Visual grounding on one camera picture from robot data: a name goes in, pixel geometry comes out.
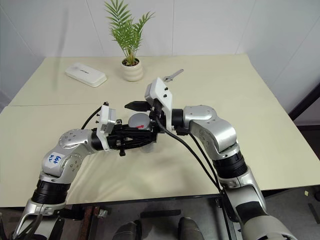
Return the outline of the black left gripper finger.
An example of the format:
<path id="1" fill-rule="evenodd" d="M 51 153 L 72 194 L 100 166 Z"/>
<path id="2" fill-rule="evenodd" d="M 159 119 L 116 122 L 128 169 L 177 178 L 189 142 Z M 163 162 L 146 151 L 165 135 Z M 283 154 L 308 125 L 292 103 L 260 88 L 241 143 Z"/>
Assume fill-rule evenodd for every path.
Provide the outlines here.
<path id="1" fill-rule="evenodd" d="M 123 148 L 124 149 L 136 149 L 141 148 L 151 143 L 155 143 L 154 140 L 149 138 L 130 138 L 127 137 L 123 141 Z"/>
<path id="2" fill-rule="evenodd" d="M 136 127 L 124 127 L 122 134 L 129 138 L 156 138 L 157 133 L 150 129 L 140 129 Z"/>

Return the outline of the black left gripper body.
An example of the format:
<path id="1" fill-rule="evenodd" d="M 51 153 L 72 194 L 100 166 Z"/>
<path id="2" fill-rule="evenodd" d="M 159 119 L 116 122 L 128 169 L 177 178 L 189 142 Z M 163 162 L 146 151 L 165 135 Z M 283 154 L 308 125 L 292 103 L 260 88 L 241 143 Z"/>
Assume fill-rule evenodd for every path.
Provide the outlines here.
<path id="1" fill-rule="evenodd" d="M 121 119 L 116 120 L 111 133 L 107 137 L 107 143 L 112 150 L 118 150 L 119 155 L 124 157 L 126 155 L 126 141 L 129 135 L 127 125 L 123 125 Z"/>

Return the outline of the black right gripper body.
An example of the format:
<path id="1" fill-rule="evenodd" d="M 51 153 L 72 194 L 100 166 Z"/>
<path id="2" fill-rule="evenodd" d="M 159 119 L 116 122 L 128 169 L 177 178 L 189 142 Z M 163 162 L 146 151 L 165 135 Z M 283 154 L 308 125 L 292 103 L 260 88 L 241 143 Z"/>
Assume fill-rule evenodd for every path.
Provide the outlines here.
<path id="1" fill-rule="evenodd" d="M 166 116 L 162 110 L 163 106 L 161 102 L 155 99 L 150 107 L 149 118 L 151 121 L 152 130 L 155 133 L 164 133 L 166 125 Z"/>

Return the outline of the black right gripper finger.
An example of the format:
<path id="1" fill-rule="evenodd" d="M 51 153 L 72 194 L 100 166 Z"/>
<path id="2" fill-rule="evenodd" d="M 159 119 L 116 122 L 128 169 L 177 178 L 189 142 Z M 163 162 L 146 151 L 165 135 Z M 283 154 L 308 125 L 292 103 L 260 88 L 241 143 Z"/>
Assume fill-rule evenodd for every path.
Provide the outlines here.
<path id="1" fill-rule="evenodd" d="M 132 101 L 124 106 L 126 109 L 133 110 L 136 112 L 147 112 L 148 102 L 147 101 Z"/>

